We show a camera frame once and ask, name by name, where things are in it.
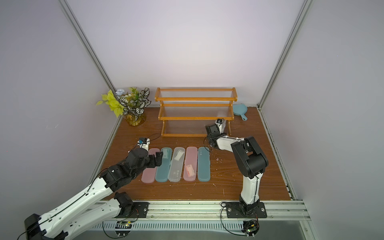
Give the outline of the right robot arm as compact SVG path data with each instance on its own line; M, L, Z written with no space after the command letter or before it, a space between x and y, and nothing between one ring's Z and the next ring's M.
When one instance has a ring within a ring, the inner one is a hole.
M243 175L240 194L240 212L249 217L260 206L260 185L269 161L254 137L235 138L222 132L217 124L206 125L211 147L234 154L237 166Z

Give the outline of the long clear white pencil case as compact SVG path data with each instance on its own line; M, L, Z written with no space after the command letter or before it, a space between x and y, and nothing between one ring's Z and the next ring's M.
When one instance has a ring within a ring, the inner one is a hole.
M186 149L176 147L173 151L171 165L169 169L168 180L170 182L179 182L181 180Z

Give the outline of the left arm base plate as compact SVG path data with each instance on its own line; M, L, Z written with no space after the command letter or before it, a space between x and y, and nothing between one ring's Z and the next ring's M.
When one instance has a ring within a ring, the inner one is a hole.
M133 202L122 207L116 218L144 219L147 217L149 202Z

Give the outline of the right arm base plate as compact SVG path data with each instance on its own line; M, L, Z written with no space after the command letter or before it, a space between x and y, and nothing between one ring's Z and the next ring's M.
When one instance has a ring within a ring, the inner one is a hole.
M227 217L230 219L266 219L268 217L265 204L260 201L251 205L247 205L241 201L223 202L223 204L225 206Z

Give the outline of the long pink pencil case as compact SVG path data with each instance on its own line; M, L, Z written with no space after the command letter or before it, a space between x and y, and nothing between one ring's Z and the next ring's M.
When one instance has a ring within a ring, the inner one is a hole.
M159 152L160 149L157 149L157 148L151 148L149 149L149 154L150 155L155 155L156 152ZM142 182L145 183L145 184L151 184L155 181L155 176L156 176L156 171L157 171L157 167L154 167L154 168L146 168L144 171L143 171L143 174L142 174Z

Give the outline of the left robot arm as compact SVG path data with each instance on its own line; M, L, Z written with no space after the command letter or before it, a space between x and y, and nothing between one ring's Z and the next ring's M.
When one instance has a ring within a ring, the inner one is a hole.
M118 164L105 169L84 190L62 205L24 221L28 240L70 240L107 219L133 217L137 211L127 193L118 190L128 185L145 169L159 167L163 152L150 155L144 148L129 152Z

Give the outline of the short teal pencil case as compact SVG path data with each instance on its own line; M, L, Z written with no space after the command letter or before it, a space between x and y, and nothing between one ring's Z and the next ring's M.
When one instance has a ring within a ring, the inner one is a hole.
M205 147L198 149L197 176L200 182L208 182L211 179L210 152Z

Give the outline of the short pink pencil case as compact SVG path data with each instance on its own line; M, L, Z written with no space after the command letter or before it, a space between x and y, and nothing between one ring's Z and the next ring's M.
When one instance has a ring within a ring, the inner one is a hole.
M198 163L198 148L187 147L185 161L184 161L184 175L185 181L193 182L197 177L197 163Z

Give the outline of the long teal pencil case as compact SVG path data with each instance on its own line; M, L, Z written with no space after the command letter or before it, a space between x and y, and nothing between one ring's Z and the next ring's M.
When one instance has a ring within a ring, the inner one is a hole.
M155 180L160 183L168 181L173 150L169 147L161 149L163 153L162 164L157 168Z

